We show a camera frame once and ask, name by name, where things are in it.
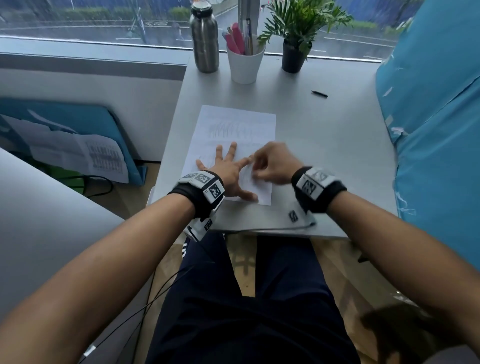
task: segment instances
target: glass pane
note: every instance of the glass pane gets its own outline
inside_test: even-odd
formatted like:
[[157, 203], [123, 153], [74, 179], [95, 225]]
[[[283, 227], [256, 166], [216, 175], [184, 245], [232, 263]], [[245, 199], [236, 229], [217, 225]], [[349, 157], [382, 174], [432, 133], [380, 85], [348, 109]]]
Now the glass pane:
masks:
[[[219, 28], [236, 21], [237, 4], [212, 1]], [[191, 49], [190, 5], [190, 0], [0, 0], [0, 34]], [[219, 39], [225, 42], [222, 31]]]
[[[267, 18], [272, 18], [271, 12], [264, 8], [268, 3], [261, 0], [260, 34], [265, 30]], [[326, 28], [321, 29], [310, 55], [383, 60], [390, 56], [405, 22], [417, 13], [423, 0], [336, 0], [336, 4], [353, 16], [353, 28], [341, 26], [330, 33]], [[266, 51], [283, 53], [283, 39], [272, 37]]]

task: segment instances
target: plant pot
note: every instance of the plant pot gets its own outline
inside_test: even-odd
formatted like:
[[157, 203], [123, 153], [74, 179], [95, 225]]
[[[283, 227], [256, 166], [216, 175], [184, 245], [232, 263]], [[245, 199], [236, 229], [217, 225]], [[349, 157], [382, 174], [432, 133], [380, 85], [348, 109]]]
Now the plant pot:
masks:
[[298, 73], [303, 66], [303, 63], [307, 59], [307, 56], [300, 52], [298, 49], [287, 43], [287, 40], [283, 40], [283, 57], [282, 57], [282, 69], [288, 73]]

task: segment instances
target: wrist strap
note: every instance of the wrist strap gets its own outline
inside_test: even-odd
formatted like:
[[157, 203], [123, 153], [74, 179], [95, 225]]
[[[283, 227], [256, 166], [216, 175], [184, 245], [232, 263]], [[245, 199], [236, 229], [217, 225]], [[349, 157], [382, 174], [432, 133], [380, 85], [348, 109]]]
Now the wrist strap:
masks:
[[[203, 183], [202, 179], [198, 178], [199, 173], [192, 173], [182, 177], [179, 183], [169, 194], [181, 194], [188, 198], [195, 206], [195, 218], [200, 218], [202, 221], [210, 216], [212, 210], [218, 207], [223, 200], [224, 191], [218, 188], [218, 183], [223, 187], [222, 179], [211, 171], [213, 175], [207, 183]], [[197, 176], [197, 180], [190, 184], [188, 181]]]
[[333, 199], [347, 188], [320, 168], [303, 167], [292, 177], [295, 196], [305, 211], [325, 213]]

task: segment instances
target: pen holder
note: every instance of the pen holder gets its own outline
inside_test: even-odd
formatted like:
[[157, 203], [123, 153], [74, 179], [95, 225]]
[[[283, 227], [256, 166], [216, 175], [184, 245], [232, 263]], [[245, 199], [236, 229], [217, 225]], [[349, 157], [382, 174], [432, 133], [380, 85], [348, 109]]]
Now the pen holder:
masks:
[[227, 47], [228, 63], [230, 64], [230, 74], [233, 82], [249, 85], [257, 80], [260, 63], [262, 63], [265, 53], [265, 46], [260, 48], [258, 46], [257, 36], [253, 37], [253, 49], [256, 51], [256, 54], [243, 56], [232, 52]]

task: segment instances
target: road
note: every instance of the road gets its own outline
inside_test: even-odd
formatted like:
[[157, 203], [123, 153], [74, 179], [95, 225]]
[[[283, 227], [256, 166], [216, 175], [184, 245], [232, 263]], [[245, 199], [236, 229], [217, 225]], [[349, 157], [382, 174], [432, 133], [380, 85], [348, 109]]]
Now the road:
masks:
[[[226, 43], [221, 33], [237, 21], [237, 8], [233, 8], [216, 17], [218, 21], [220, 49], [226, 50]], [[259, 15], [259, 32], [265, 27], [265, 21], [270, 16], [268, 10]], [[26, 25], [1, 25], [0, 34], [15, 36], [31, 36], [42, 38], [76, 39], [100, 41], [109, 43], [143, 44], [139, 35], [129, 34], [129, 22], [104, 22], [91, 25], [87, 22], [71, 23], [38, 23]], [[147, 41], [152, 45], [191, 48], [192, 38], [188, 23], [181, 23], [180, 27], [172, 27], [172, 22], [145, 22]], [[329, 34], [321, 30], [313, 43], [311, 55], [342, 58], [357, 58], [365, 60], [381, 60], [390, 56], [396, 45], [396, 38], [386, 38], [380, 32], [366, 34], [355, 30], [339, 32], [332, 30]], [[282, 53], [283, 39], [272, 37], [267, 45], [267, 52]]]

